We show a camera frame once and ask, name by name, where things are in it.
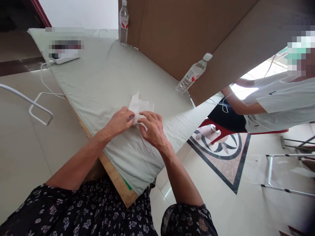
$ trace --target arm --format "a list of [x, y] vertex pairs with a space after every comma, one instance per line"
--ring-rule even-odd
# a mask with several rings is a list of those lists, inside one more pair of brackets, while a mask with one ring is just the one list
[[60, 168], [46, 185], [68, 190], [78, 190], [84, 178], [89, 173], [94, 162], [106, 145], [117, 135], [131, 127], [133, 121], [129, 118], [135, 114], [123, 107], [114, 114], [108, 124], [81, 148], [63, 167]]
[[235, 83], [244, 88], [252, 88], [255, 85], [254, 80], [248, 80], [243, 78], [239, 78], [238, 80], [235, 81]]
[[148, 129], [146, 131], [145, 127], [140, 125], [140, 131], [143, 138], [160, 152], [176, 202], [202, 206], [203, 201], [195, 184], [174, 153], [171, 143], [165, 137], [162, 117], [150, 111], [140, 112], [140, 115], [144, 115], [146, 118], [141, 118], [138, 122], [143, 123]]
[[232, 91], [230, 86], [222, 90], [223, 95], [226, 97], [230, 106], [238, 115], [253, 115], [267, 113], [259, 103], [245, 104], [241, 101]]

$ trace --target bottle cap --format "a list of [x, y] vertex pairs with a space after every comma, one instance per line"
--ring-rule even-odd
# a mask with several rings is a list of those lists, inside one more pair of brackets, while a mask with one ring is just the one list
[[210, 61], [210, 59], [212, 58], [212, 54], [211, 53], [206, 53], [204, 56], [203, 56], [203, 59], [205, 61]]

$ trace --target floor pattern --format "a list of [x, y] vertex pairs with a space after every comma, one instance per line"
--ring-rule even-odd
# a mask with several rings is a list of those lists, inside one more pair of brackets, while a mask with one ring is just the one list
[[237, 194], [247, 154], [250, 134], [236, 133], [211, 145], [198, 128], [187, 143]]

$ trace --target cardboard partition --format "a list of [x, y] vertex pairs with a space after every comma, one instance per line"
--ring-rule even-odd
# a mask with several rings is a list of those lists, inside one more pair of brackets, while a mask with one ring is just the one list
[[128, 0], [128, 44], [181, 80], [205, 53], [205, 73], [189, 89], [196, 106], [292, 40], [311, 17], [309, 0]]

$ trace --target red plastic chair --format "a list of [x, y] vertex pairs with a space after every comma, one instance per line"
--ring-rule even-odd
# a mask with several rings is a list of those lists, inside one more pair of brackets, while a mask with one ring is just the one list
[[[199, 128], [203, 127], [203, 126], [210, 125], [210, 124], [214, 124], [216, 126], [216, 129], [221, 131], [221, 135], [219, 137], [217, 137], [215, 140], [213, 140], [211, 142], [211, 144], [215, 144], [216, 141], [224, 138], [225, 136], [237, 133], [237, 132], [230, 131], [230, 130], [228, 130], [228, 129], [226, 129], [226, 128], [216, 124], [214, 121], [210, 120], [209, 118], [205, 119], [202, 122], [202, 124], [199, 126]], [[251, 135], [253, 135], [253, 134], [267, 134], [267, 133], [285, 133], [285, 132], [288, 132], [288, 131], [289, 131], [289, 129], [284, 129], [284, 130], [271, 131], [271, 132], [266, 132], [266, 133], [252, 133]]]

